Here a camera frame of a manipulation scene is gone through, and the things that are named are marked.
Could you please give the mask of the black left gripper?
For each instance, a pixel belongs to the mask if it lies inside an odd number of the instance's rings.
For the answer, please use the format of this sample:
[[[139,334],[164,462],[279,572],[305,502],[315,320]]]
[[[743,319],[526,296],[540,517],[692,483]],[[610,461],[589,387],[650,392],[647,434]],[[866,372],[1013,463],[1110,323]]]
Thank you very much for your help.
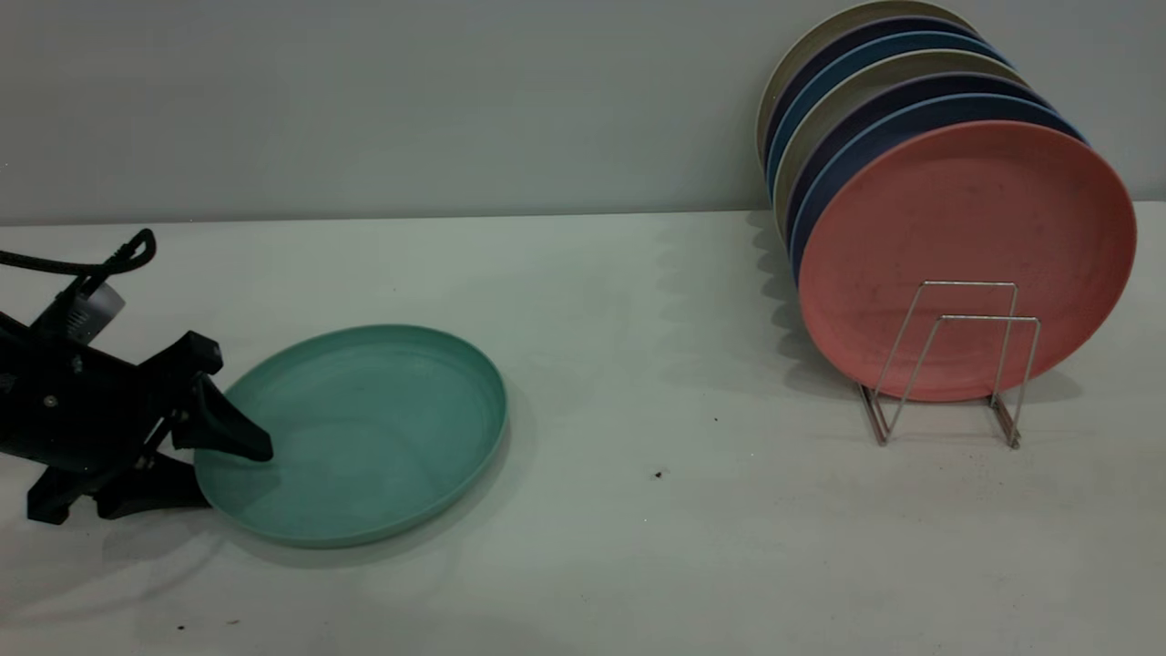
[[[208,509],[194,465],[163,454],[133,464],[162,423],[175,447],[271,461],[271,435],[210,378],[220,369],[220,345],[201,333],[129,364],[3,315],[1,446],[47,466],[26,493],[26,519],[62,525],[83,496],[105,520]]]

